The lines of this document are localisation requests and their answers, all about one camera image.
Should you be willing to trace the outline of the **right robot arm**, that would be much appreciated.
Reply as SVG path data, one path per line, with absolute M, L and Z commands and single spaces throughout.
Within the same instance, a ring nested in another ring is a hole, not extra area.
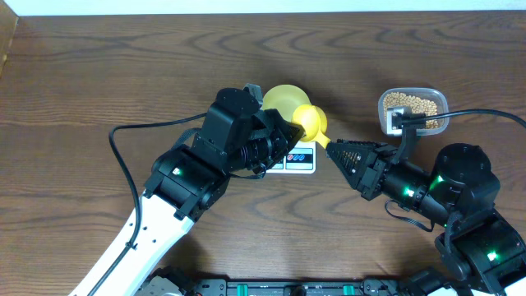
M 454 143 L 440 150 L 428 173 L 408 162 L 415 145 L 337 140 L 325 150 L 362 198 L 384 194 L 444 227 L 435 246 L 457 281 L 505 295 L 525 277 L 525 243 L 495 208 L 501 184 L 489 158 L 480 146 Z

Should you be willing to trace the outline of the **yellow measuring scoop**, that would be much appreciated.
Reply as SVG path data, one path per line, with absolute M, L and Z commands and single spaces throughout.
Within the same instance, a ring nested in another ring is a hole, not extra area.
M 326 148 L 330 143 L 330 138 L 326 135 L 328 120 L 325 112 L 318 106 L 303 104 L 298 106 L 293 113 L 292 123 L 301 125 L 304 136 L 302 142 L 316 142 L 322 148 Z

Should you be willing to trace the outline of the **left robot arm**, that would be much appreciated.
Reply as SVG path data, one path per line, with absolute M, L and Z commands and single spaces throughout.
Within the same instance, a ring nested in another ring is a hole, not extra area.
M 128 184 L 135 208 L 75 295 L 133 295 L 166 252 L 220 199 L 230 178 L 251 170 L 263 178 L 304 134 L 302 126 L 263 110 L 260 90 L 220 90 L 201 115 L 202 127 L 183 134 L 153 164 L 145 190 Z

